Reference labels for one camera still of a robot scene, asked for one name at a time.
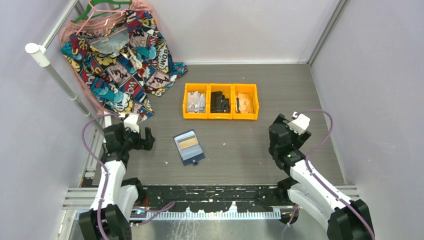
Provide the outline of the navy leather card holder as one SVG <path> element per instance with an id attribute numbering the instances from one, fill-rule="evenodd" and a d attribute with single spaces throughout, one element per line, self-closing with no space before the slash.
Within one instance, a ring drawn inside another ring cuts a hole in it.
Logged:
<path id="1" fill-rule="evenodd" d="M 198 138 L 197 138 L 198 145 L 188 147 L 188 148 L 183 149 L 183 150 L 179 149 L 179 147 L 178 147 L 178 140 L 189 137 L 189 136 L 195 136 L 197 138 L 195 131 L 193 129 L 190 129 L 188 131 L 185 131 L 183 133 L 175 135 L 173 137 L 173 140 L 174 140 L 174 143 L 175 143 L 176 148 L 178 150 L 178 153 L 181 157 L 181 161 L 182 161 L 183 165 L 184 166 L 187 166 L 187 165 L 196 166 L 196 165 L 199 164 L 200 160 L 205 158 L 204 151 L 203 151 L 202 147 L 200 146 Z"/>

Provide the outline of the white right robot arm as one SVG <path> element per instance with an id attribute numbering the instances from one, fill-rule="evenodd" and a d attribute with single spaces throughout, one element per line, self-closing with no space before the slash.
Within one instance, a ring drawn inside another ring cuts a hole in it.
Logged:
<path id="1" fill-rule="evenodd" d="M 311 136 L 310 118 L 294 112 L 291 119 L 279 114 L 269 126 L 269 148 L 277 167 L 288 177 L 277 184 L 277 198 L 283 205 L 303 208 L 326 230 L 330 240 L 374 240 L 368 205 L 353 200 L 326 180 L 300 147 Z"/>

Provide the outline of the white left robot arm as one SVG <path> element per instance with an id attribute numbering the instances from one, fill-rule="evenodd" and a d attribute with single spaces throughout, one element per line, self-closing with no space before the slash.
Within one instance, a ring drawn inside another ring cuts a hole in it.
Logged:
<path id="1" fill-rule="evenodd" d="M 130 240 L 130 215 L 133 206 L 141 206 L 146 191 L 137 177 L 124 179 L 131 150 L 150 151 L 155 138 L 145 127 L 145 137 L 123 123 L 103 130 L 105 143 L 100 158 L 102 176 L 93 203 L 79 215 L 78 223 L 85 240 Z"/>

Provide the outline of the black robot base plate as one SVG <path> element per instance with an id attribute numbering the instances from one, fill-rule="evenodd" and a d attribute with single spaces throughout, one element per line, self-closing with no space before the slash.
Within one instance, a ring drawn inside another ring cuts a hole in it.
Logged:
<path id="1" fill-rule="evenodd" d="M 129 222 L 278 220 L 293 224 L 299 207 L 283 199 L 274 185 L 148 185 Z"/>

